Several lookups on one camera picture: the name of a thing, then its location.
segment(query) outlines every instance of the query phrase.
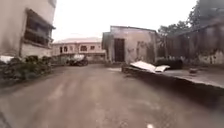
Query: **rubble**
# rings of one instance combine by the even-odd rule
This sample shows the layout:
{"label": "rubble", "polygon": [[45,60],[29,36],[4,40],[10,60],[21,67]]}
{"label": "rubble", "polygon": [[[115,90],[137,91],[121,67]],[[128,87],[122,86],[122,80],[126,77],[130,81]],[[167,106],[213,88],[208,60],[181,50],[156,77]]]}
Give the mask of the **rubble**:
{"label": "rubble", "polygon": [[134,63],[131,63],[130,65],[132,67],[139,68],[139,69],[142,69],[142,70],[146,70],[146,71],[149,71],[149,72],[152,72],[152,73],[164,72],[166,69],[170,68],[170,66],[168,66],[168,65],[161,65],[161,66],[156,67],[152,64],[149,64],[149,63],[146,63],[146,62],[143,62],[143,61],[134,62]]}
{"label": "rubble", "polygon": [[1,55],[0,56],[0,61],[4,62],[4,63],[8,63],[10,62],[14,57],[13,56],[4,56]]}

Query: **wall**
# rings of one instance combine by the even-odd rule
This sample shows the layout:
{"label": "wall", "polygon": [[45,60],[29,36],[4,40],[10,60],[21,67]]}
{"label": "wall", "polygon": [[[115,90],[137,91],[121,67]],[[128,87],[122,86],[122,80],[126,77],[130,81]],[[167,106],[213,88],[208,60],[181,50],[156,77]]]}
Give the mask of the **wall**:
{"label": "wall", "polygon": [[87,59],[90,63],[103,63],[105,61],[104,55],[87,55]]}
{"label": "wall", "polygon": [[109,47],[112,43],[113,43],[113,35],[112,33],[110,32],[104,32],[103,33],[103,39],[102,39],[102,49],[104,49],[106,51],[106,61],[112,61],[112,50],[109,48],[112,48],[112,47]]}
{"label": "wall", "polygon": [[[87,51],[81,51],[81,46],[86,46]],[[63,47],[62,54],[105,54],[105,50],[102,50],[101,43],[63,43],[63,44],[52,44],[51,54],[52,56],[60,55],[60,47]]]}
{"label": "wall", "polygon": [[[81,51],[81,47],[86,46],[87,51]],[[104,53],[105,51],[102,50],[101,43],[80,43],[79,44],[79,53]]]}
{"label": "wall", "polygon": [[[156,32],[131,27],[111,27],[113,39],[125,39],[125,62],[131,63],[137,60],[154,62]],[[114,60],[114,42],[109,45],[109,59]]]}
{"label": "wall", "polygon": [[34,10],[49,23],[53,22],[55,8],[48,0],[1,0],[0,54],[19,55],[26,25],[26,8]]}
{"label": "wall", "polygon": [[78,53],[78,48],[75,43],[70,44],[52,44],[51,45],[51,54],[52,56],[58,56],[61,54],[60,47],[62,47],[62,54],[75,54]]}
{"label": "wall", "polygon": [[36,47],[30,44],[24,44],[22,48],[22,56],[38,55],[39,57],[51,56],[50,48]]}
{"label": "wall", "polygon": [[173,37],[167,46],[168,56],[186,63],[224,66],[224,23]]}

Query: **house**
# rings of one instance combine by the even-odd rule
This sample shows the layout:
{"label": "house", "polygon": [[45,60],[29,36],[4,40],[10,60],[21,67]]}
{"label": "house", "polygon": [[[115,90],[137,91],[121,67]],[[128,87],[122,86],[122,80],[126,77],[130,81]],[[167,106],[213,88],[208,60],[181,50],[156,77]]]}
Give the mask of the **house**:
{"label": "house", "polygon": [[110,63],[142,60],[153,63],[156,58],[157,32],[151,29],[111,26],[103,33],[103,49]]}
{"label": "house", "polygon": [[0,55],[50,56],[56,0],[1,0]]}
{"label": "house", "polygon": [[52,43],[52,56],[72,57],[75,54],[84,54],[89,61],[102,61],[105,50],[102,50],[100,38],[71,38]]}

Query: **parked car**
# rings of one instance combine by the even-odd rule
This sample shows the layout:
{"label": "parked car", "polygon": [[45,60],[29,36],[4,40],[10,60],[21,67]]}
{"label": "parked car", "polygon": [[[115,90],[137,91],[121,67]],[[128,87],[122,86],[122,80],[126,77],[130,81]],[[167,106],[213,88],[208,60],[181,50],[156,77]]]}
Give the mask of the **parked car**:
{"label": "parked car", "polygon": [[85,55],[76,54],[67,61],[67,64],[70,66],[87,66],[88,60]]}

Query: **road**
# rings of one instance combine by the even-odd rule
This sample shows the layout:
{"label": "road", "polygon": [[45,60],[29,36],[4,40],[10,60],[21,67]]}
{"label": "road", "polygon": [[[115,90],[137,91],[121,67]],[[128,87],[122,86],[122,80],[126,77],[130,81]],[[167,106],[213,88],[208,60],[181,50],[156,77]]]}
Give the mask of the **road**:
{"label": "road", "polygon": [[224,126],[218,111],[101,65],[64,67],[28,84],[0,99],[9,128]]}

